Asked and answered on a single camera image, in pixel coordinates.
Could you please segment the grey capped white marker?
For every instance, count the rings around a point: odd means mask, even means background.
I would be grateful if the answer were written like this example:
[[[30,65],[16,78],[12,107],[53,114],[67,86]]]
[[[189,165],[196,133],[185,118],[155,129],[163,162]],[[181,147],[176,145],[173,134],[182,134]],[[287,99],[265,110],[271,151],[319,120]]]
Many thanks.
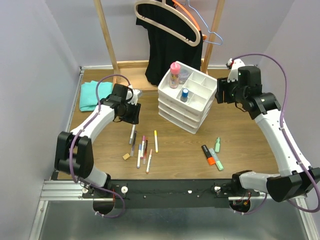
[[[133,125],[132,125],[132,129],[131,129],[131,133],[130,133],[130,138],[129,138],[129,144],[130,144],[130,145],[133,143],[135,130],[136,130],[136,125],[133,124]]]

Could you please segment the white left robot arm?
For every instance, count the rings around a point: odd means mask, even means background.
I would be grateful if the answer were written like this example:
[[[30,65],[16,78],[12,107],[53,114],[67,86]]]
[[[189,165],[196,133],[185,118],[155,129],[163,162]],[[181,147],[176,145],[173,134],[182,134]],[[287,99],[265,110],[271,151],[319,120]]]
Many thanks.
[[[54,167],[72,176],[74,181],[83,181],[93,186],[101,198],[112,189],[111,176],[99,170],[94,163],[93,142],[101,131],[116,118],[132,125],[139,123],[142,95],[132,85],[115,84],[111,94],[98,99],[97,106],[89,117],[70,132],[62,131],[57,137]]]

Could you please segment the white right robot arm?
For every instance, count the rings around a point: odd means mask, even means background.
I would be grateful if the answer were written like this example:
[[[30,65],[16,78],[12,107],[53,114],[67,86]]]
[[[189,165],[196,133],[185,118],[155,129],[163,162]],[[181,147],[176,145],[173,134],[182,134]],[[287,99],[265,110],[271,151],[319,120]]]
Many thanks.
[[[261,71],[254,65],[233,63],[228,77],[217,80],[217,102],[241,104],[264,134],[275,157],[278,174],[244,170],[232,175],[230,191],[241,196],[248,189],[267,193],[276,202],[304,196],[320,180],[320,169],[312,167],[301,153],[287,125],[280,119],[282,107],[276,96],[262,91]]]

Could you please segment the clear round clip jar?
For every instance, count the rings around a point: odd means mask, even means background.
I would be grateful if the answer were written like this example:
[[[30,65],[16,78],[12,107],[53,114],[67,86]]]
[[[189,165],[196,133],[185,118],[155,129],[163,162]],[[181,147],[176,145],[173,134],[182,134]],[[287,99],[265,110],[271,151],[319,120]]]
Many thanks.
[[[184,84],[190,76],[190,72],[187,69],[181,69],[178,74],[178,79],[180,84]]]

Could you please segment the pink capped clear bottle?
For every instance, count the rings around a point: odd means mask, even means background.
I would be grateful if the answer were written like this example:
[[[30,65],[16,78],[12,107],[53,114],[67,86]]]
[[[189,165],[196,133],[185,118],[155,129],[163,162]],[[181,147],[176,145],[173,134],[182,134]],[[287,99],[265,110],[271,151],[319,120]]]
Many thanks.
[[[181,66],[177,62],[173,62],[170,65],[170,77],[169,77],[169,86],[172,89],[176,89],[179,85],[179,73],[181,71]]]

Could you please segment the blue grey glue stick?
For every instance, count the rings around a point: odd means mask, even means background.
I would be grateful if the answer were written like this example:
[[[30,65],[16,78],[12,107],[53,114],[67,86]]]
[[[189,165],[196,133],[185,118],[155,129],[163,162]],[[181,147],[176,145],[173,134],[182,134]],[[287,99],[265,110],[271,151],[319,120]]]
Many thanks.
[[[180,101],[186,103],[188,101],[189,90],[187,88],[183,88],[181,91]]]

